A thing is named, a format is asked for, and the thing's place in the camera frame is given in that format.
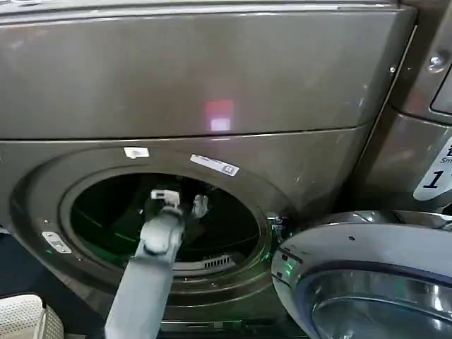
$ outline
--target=round door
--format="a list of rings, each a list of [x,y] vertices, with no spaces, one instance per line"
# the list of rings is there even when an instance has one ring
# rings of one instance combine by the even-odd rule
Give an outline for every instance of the round door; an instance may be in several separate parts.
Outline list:
[[[451,217],[353,212],[287,239],[273,284],[312,339],[452,336]]]

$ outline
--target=robotic arm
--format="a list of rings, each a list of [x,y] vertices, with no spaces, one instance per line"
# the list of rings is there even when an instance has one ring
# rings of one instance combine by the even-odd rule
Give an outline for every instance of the robotic arm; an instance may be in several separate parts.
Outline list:
[[[165,207],[141,230],[105,324],[107,339],[156,338],[160,328],[184,221],[177,192],[153,190],[151,198],[164,200]]]

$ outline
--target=white basket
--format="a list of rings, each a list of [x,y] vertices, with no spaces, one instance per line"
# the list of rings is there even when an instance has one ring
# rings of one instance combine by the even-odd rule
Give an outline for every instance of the white basket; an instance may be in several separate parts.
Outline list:
[[[64,339],[63,323],[37,295],[3,298],[0,339]]]

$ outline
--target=screw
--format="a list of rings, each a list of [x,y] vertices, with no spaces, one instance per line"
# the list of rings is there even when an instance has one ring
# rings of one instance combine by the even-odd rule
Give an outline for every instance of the screw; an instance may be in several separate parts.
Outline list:
[[[444,70],[448,54],[438,53],[430,58],[429,71],[431,73],[439,73]]]
[[[443,59],[439,56],[432,56],[430,58],[430,65],[431,66],[440,66],[443,64]]]

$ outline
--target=white label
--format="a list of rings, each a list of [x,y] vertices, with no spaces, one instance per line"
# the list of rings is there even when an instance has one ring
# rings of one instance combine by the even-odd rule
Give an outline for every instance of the white label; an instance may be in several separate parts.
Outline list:
[[[149,157],[149,150],[146,147],[124,147],[124,152],[131,159]]]
[[[49,243],[52,248],[61,254],[70,254],[72,250],[66,245],[63,240],[59,237],[59,235],[55,232],[42,232],[41,233],[44,239]]]
[[[202,157],[200,155],[192,154],[190,157],[190,161],[195,162],[196,164],[205,166],[210,168],[211,170],[215,170],[217,172],[221,172],[223,174],[229,175],[233,177],[238,173],[240,168],[237,166],[228,164],[223,161],[219,161],[216,159],[210,159],[209,157]]]
[[[452,189],[452,138],[436,156],[412,196],[416,200],[431,200]]]

